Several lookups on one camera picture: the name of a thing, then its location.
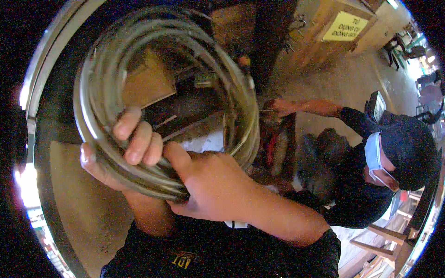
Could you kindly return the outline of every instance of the coiled cable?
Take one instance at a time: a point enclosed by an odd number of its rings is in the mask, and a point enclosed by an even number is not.
[[[129,62],[146,45],[174,48],[201,72],[216,76],[215,90],[224,108],[224,147],[246,169],[259,147],[255,89],[236,63],[200,28],[197,12],[172,7],[145,8],[118,20],[91,47],[76,76],[73,104],[83,141],[96,149],[97,161],[128,188],[166,200],[189,194],[165,158],[154,167],[130,165],[127,142],[112,135],[125,109],[123,80]]]

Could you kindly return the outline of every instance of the wooden chair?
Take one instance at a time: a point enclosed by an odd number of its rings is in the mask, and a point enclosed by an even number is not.
[[[413,247],[405,242],[405,240],[408,239],[408,236],[389,229],[381,228],[374,224],[369,225],[368,230],[390,240],[391,244],[389,245],[389,249],[358,242],[355,240],[357,237],[351,239],[350,243],[363,250],[376,254],[390,265],[395,273],[398,273],[403,266],[403,260],[400,260],[400,258],[405,258],[406,255],[410,254],[413,250]]]

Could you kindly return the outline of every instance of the yellow sign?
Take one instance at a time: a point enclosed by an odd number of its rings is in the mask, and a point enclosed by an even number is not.
[[[347,12],[339,12],[323,40],[352,41],[366,27],[368,20]]]

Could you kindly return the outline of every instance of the wooden cabinet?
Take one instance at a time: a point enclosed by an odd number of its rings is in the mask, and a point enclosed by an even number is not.
[[[308,20],[301,35],[290,33],[296,44],[292,59],[300,69],[318,68],[354,50],[377,18],[357,1],[321,0],[313,18]]]

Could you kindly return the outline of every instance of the black t-shirt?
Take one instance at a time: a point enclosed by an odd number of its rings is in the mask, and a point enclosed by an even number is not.
[[[133,222],[101,278],[338,277],[340,241],[332,230],[306,248],[255,227],[233,229],[182,216],[176,216],[174,230],[172,237],[155,238]]]
[[[366,183],[363,177],[366,139],[379,131],[378,126],[364,113],[349,107],[343,108],[340,119],[362,136],[363,141],[335,166],[336,205],[323,216],[332,226],[362,229],[382,217],[391,204],[393,192],[387,187]]]

